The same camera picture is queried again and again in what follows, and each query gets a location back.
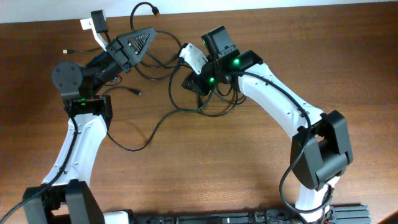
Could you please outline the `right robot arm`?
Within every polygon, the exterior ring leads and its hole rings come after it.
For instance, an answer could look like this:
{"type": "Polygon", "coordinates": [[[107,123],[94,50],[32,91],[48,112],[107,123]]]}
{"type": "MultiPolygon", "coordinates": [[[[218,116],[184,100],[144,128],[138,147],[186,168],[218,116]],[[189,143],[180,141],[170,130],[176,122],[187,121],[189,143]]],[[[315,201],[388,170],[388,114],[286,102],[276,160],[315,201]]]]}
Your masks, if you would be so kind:
{"type": "Polygon", "coordinates": [[[193,44],[183,44],[180,62],[192,68],[182,87],[206,96],[219,83],[254,100],[282,127],[291,140],[289,173],[300,182],[300,194],[288,205],[304,222],[322,222],[330,210],[335,184],[353,161],[345,117],[334,110],[324,113],[307,103],[270,70],[254,51],[240,52],[226,28],[219,26],[201,37],[208,54],[193,44]]]}

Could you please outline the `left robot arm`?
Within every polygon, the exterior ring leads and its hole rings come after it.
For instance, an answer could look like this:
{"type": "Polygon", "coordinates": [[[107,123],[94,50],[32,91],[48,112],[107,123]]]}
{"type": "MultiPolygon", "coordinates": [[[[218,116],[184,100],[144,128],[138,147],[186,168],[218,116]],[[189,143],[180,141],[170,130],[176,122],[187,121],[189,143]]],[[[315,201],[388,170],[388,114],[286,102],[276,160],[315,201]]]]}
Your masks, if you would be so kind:
{"type": "Polygon", "coordinates": [[[96,155],[113,117],[111,98],[100,89],[128,73],[155,39],[153,28],[117,36],[86,65],[62,61],[52,72],[68,115],[60,153],[42,184],[29,187],[23,207],[29,223],[131,223],[130,210],[102,212],[90,190],[96,155]]]}

